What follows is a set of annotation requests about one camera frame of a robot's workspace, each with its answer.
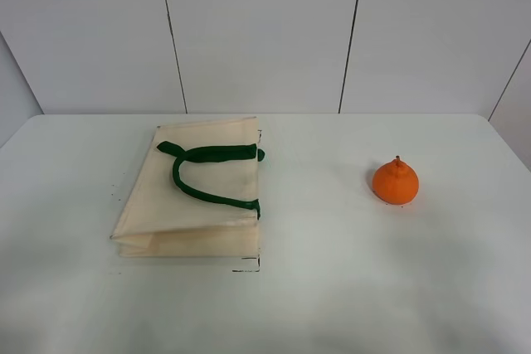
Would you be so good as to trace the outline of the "orange fruit with stem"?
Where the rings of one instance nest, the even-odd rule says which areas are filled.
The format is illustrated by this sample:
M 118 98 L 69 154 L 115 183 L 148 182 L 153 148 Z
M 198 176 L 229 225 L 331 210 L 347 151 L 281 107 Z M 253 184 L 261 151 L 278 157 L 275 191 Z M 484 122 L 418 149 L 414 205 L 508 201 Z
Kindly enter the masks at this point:
M 420 188 L 416 172 L 399 156 L 383 164 L 372 179 L 373 192 L 391 205 L 402 206 L 417 196 Z

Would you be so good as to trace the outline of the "white linen bag green handles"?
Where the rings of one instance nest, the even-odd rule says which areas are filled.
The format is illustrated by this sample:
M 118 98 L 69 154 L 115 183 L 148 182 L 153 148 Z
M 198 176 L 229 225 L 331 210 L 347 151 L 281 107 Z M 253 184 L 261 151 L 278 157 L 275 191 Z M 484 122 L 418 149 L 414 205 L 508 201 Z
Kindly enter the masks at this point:
M 256 117 L 162 125 L 111 235 L 123 257 L 258 256 Z

